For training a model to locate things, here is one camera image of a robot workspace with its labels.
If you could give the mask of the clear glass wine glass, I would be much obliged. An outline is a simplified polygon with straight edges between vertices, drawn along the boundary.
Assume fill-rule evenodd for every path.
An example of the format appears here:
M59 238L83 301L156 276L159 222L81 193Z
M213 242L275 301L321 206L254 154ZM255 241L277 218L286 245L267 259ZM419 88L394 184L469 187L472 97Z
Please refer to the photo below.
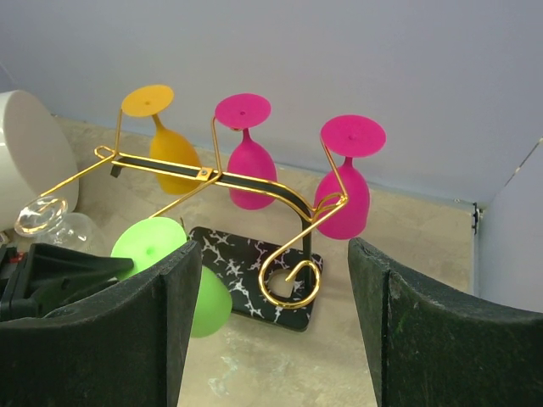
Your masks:
M102 232L87 215L70 212L65 198L54 195L39 197L19 213L15 232L36 243L68 248L78 252L108 256Z

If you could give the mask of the orange plastic wine glass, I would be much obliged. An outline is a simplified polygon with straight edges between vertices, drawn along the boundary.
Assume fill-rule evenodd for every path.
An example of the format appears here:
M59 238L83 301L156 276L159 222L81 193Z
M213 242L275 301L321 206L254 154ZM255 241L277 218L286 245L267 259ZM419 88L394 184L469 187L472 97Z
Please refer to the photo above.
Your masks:
M166 128L160 121L159 112L166 109L173 99L174 92L167 85L143 86L124 98L121 109L131 117L152 117L155 135L149 148L151 159L200 167L200 159L193 145L180 133Z

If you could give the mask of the pink plastic wine glass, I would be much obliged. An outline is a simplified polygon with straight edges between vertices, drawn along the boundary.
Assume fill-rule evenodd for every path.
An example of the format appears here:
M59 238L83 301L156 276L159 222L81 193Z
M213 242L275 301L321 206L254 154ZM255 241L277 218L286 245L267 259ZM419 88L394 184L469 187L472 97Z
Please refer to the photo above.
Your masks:
M371 203L367 181L353 160L380 151L386 143L386 133L375 120L358 114L344 114L324 124L321 139L327 149L343 157L344 162L322 178L316 190L315 204L334 205L342 192L347 193L347 202L317 230L332 239L348 240L366 228Z
M266 121L271 111L269 101L253 93L232 95L217 104L215 118L222 125L243 132L242 141L230 155L228 172L277 181L277 170L271 155L249 134L249 129Z

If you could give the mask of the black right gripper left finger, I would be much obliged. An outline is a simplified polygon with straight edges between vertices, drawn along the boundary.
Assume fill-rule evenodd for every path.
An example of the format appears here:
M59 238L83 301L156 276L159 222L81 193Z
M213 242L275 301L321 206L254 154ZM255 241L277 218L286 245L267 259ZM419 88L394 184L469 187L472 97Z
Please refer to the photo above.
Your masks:
M177 405L200 275L188 242L45 317L1 320L2 405Z

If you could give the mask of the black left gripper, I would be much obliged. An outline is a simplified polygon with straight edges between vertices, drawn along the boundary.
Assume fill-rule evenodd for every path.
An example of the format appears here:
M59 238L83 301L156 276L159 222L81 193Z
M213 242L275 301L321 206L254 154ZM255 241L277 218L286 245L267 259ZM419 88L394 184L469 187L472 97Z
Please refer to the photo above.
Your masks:
M112 287L132 270L129 258L97 256L47 243L27 252L1 246L1 320L45 317Z

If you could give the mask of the pink plastic wine glass front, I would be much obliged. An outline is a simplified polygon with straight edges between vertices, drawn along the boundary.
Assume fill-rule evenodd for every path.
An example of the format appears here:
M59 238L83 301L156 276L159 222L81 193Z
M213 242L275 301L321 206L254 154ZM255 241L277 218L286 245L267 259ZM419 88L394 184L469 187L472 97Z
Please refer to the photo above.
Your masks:
M317 230L332 239L348 240L366 228L371 203L367 181L353 160L380 151L386 143L386 133L375 120L358 114L344 114L324 124L321 139L327 149L343 157L344 162L322 178L316 190L315 204L334 205L342 192L347 193L347 202Z

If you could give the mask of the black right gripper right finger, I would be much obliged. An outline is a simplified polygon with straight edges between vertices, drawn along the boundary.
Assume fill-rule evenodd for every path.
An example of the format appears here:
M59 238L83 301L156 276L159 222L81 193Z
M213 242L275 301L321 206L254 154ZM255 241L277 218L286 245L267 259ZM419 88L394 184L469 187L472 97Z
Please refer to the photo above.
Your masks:
M541 405L540 313L461 292L359 237L348 266L378 405Z

